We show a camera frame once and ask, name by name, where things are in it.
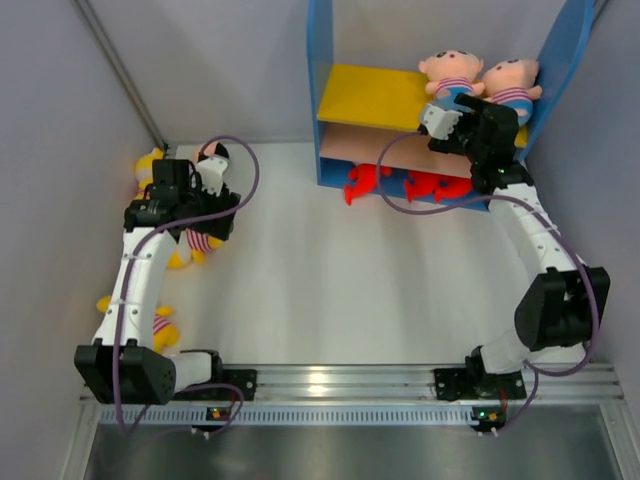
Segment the boy doll striped shirt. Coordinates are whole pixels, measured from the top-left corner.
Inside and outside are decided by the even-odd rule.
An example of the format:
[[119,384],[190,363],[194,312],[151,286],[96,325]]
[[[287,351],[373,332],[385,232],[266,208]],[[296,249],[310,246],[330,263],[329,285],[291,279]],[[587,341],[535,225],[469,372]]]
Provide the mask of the boy doll striped shirt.
[[455,102],[459,94],[480,96],[485,89],[477,78],[484,67],[484,60],[461,50],[446,50],[421,60],[419,71],[427,78],[425,91],[431,103],[444,110],[467,112],[468,107]]

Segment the red shark plush toy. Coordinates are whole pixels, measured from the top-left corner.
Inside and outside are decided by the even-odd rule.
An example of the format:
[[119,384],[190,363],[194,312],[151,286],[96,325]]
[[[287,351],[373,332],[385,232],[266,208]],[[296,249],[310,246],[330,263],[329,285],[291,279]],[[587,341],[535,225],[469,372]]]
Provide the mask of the red shark plush toy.
[[343,187],[344,200],[347,205],[359,197],[368,195],[377,187],[376,166],[359,164],[347,174],[347,182]]

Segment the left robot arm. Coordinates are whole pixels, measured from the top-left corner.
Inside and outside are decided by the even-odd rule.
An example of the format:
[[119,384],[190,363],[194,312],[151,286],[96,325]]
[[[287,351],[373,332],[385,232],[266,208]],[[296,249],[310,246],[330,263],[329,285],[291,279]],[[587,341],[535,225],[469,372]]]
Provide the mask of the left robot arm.
[[103,320],[88,345],[77,347],[74,364],[102,404],[164,405],[192,386],[204,399],[226,386],[222,361],[212,350],[165,356],[153,347],[156,308],[167,264],[187,243],[187,225],[208,221],[196,231],[228,239],[240,196],[223,175],[227,159],[214,155],[197,163],[159,159],[144,195],[124,212],[121,266]]

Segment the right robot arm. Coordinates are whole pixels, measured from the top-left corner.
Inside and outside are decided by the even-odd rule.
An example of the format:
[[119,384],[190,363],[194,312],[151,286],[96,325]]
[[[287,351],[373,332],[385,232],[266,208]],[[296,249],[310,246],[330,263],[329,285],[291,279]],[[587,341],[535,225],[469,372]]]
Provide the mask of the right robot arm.
[[420,130],[428,147],[465,156],[472,189],[506,232],[530,285],[512,326],[467,358],[468,388],[491,396],[503,375],[530,365],[548,350],[592,345],[611,285],[607,271],[589,267],[566,245],[538,198],[533,179],[516,158],[514,109],[466,94],[445,110],[425,105]]

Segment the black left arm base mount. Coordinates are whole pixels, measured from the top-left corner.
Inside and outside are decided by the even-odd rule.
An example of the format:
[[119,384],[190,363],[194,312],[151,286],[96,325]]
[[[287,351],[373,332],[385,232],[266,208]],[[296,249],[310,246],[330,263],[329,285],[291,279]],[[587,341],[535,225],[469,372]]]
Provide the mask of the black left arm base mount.
[[176,369],[173,400],[195,402],[239,399],[234,390],[213,387],[213,384],[232,385],[241,391],[245,400],[254,399],[257,371],[225,367],[216,350],[182,350],[171,359]]

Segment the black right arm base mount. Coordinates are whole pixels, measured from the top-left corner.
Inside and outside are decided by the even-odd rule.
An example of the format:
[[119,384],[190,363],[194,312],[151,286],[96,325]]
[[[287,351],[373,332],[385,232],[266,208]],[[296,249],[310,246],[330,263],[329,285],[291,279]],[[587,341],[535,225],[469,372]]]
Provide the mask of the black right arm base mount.
[[436,368],[433,374],[436,398],[441,401],[527,398],[521,372],[488,373],[478,348],[465,357],[462,367]]

